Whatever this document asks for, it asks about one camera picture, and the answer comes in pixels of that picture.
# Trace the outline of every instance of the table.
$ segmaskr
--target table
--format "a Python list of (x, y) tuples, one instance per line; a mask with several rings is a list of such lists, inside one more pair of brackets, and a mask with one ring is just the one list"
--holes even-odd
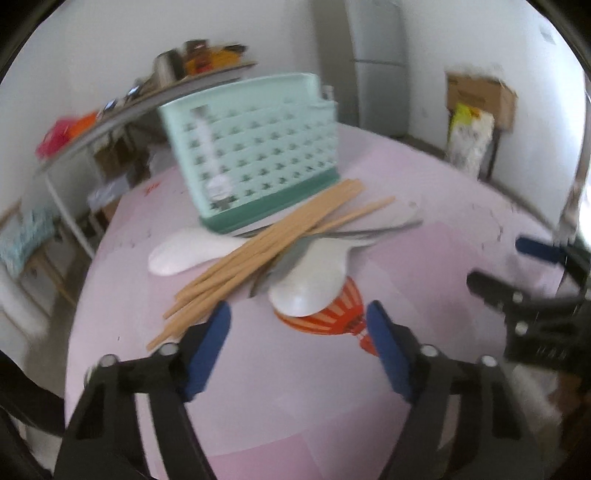
[[(361, 201), (386, 194), (422, 205), (422, 227), (353, 253), (350, 276), (365, 303), (451, 358), (502, 356), (499, 314), (470, 295), (466, 275), (484, 269), (523, 288), (553, 295), (562, 270), (518, 255), (522, 233), (549, 239), (530, 215), (484, 184), (393, 140), (339, 126), (339, 170), (367, 185)], [(274, 218), (285, 215), (276, 214)], [(102, 355), (146, 356), (173, 294), (204, 270), (149, 275), (147, 258), (167, 235), (197, 223), (176, 168), (137, 187), (119, 204), (90, 267), (74, 320), (67, 364), (66, 413), (83, 377)], [(187, 405), (220, 480), (375, 480), (409, 407), (394, 394), (378, 359), (351, 335), (301, 333), (279, 321), (248, 286), (229, 299), (232, 327), (205, 392)], [(146, 399), (138, 411), (153, 476), (166, 478)]]
[(146, 95), (126, 103), (121, 109), (117, 109), (113, 113), (104, 116), (100, 121), (85, 131), (82, 135), (75, 138), (56, 155), (45, 162), (40, 172), (44, 173), (47, 190), (55, 202), (57, 209), (60, 211), (61, 218), (90, 258), (95, 257), (95, 250), (86, 239), (80, 227), (78, 227), (76, 219), (72, 216), (66, 204), (58, 194), (51, 179), (51, 167), (58, 161), (72, 159), (76, 154), (81, 152), (81, 150), (87, 148), (92, 142), (98, 140), (103, 135), (112, 132), (116, 127), (125, 125), (132, 120), (145, 115), (149, 111), (164, 105), (165, 103), (172, 102), (177, 98), (224, 83), (237, 82), (243, 78), (245, 70), (254, 66), (256, 66), (255, 61), (244, 61), (237, 65), (188, 76), (164, 88), (147, 93)]

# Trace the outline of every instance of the bag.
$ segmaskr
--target bag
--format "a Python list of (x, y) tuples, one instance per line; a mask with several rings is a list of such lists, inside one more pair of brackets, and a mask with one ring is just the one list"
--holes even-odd
[(37, 145), (35, 153), (39, 160), (48, 160), (70, 141), (68, 130), (77, 122), (77, 118), (60, 118), (46, 133), (43, 141)]

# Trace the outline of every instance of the red striped balloon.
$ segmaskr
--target red striped balloon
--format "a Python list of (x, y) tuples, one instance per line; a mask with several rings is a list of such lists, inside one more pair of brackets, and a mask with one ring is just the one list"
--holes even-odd
[(347, 277), (340, 295), (324, 310), (307, 317), (290, 317), (275, 311), (286, 325), (314, 335), (350, 333), (359, 339), (359, 346), (377, 356), (365, 323), (365, 307), (361, 293), (351, 277)]

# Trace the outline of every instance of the chopstick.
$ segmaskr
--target chopstick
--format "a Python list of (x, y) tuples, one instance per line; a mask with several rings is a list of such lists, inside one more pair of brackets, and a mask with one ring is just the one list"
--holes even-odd
[[(174, 317), (164, 326), (164, 330), (147, 345), (147, 348), (152, 350), (170, 336), (184, 332), (196, 319), (203, 317), (265, 263), (362, 190), (363, 184), (359, 180), (346, 180), (325, 190), (210, 267), (177, 294), (178, 299), (183, 298), (181, 303), (190, 297), (189, 292), (193, 299), (183, 306), (175, 306), (169, 310), (170, 312), (179, 307), (174, 312)], [(232, 275), (221, 272), (223, 267), (230, 269)], [(199, 287), (199, 284), (210, 278), (210, 290), (202, 291), (203, 287)]]
[(357, 220), (358, 218), (375, 212), (376, 210), (380, 210), (380, 208), (384, 208), (385, 206), (390, 205), (394, 201), (396, 201), (396, 197), (388, 197), (383, 200), (378, 200), (377, 202), (369, 203), (365, 207), (354, 210), (353, 212), (350, 212), (347, 215), (343, 215), (342, 217), (339, 217), (331, 222), (325, 223), (324, 225), (320, 225), (318, 228), (308, 232), (306, 236), (318, 235), (320, 233), (326, 233), (330, 230), (334, 230), (335, 228), (339, 228), (346, 223), (352, 222), (353, 220)]
[[(376, 210), (379, 210), (380, 208), (390, 205), (394, 201), (396, 201), (396, 197), (392, 196), (392, 197), (387, 197), (383, 200), (378, 200), (377, 202), (372, 202), (372, 203), (366, 205), (365, 207), (359, 208), (357, 210), (354, 210), (353, 212), (348, 213), (347, 215), (343, 215), (331, 222), (320, 225), (316, 229), (311, 230), (310, 232), (307, 232), (306, 236), (326, 233), (330, 230), (341, 227), (346, 223), (352, 222), (353, 220), (357, 220), (357, 218), (363, 217), (364, 215), (368, 215)], [(269, 271), (270, 268), (273, 267), (274, 264), (276, 264), (279, 261), (279, 259), (283, 256), (283, 254), (286, 251), (287, 250), (278, 254), (273, 260), (267, 262), (265, 265), (263, 265), (258, 270), (256, 277), (255, 277), (254, 284), (252, 285), (251, 291), (249, 293), (249, 298), (252, 298), (256, 295), (258, 287), (260, 286), (261, 282), (263, 281), (263, 278), (265, 277), (266, 273)]]
[(353, 189), (354, 191), (357, 191), (357, 190), (359, 190), (359, 188), (362, 188), (362, 187), (363, 187), (363, 184), (359, 180), (347, 179), (347, 180), (344, 180), (341, 183), (335, 185), (334, 187), (331, 187), (331, 188), (325, 190), (324, 192), (320, 193), (314, 199), (312, 199), (311, 201), (309, 201), (305, 205), (302, 205), (300, 208), (298, 208), (297, 210), (295, 210), (294, 212), (292, 212), (291, 214), (286, 216), (283, 220), (281, 220), (277, 223), (274, 223), (269, 228), (266, 228), (261, 233), (259, 233), (257, 236), (251, 238), (243, 246), (234, 250), (231, 254), (225, 256), (220, 261), (213, 264), (202, 275), (197, 277), (192, 282), (189, 282), (189, 284), (186, 285), (185, 288), (182, 288), (177, 293), (176, 299), (179, 300), (180, 297), (184, 293), (190, 291), (191, 288), (195, 287), (198, 283), (215, 275), (222, 268), (227, 267), (228, 265), (235, 262), (236, 260), (239, 260), (241, 257), (242, 257), (242, 259), (244, 259), (244, 258), (248, 258), (248, 257), (258, 253), (261, 250), (260, 242), (262, 242), (263, 240), (267, 240), (269, 237), (272, 237), (275, 234), (275, 232), (284, 229), (285, 225), (289, 225), (291, 222), (295, 223), (295, 222), (300, 221), (301, 220), (300, 217), (302, 217), (303, 215), (306, 214), (309, 206), (316, 205), (317, 204), (316, 200), (318, 200), (319, 198), (327, 199), (330, 195), (333, 195), (333, 192), (341, 192), (341, 191), (344, 192), (344, 191), (346, 191), (346, 189)]

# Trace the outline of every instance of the plastic drainer basket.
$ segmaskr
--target plastic drainer basket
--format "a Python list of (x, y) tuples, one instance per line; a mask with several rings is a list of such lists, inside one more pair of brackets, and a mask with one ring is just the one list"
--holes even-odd
[[(336, 182), (336, 104), (310, 73), (261, 77), (193, 93), (160, 107), (202, 223), (225, 233), (293, 205)], [(207, 192), (211, 171), (196, 140), (193, 109), (205, 107), (220, 171), (232, 194)]]

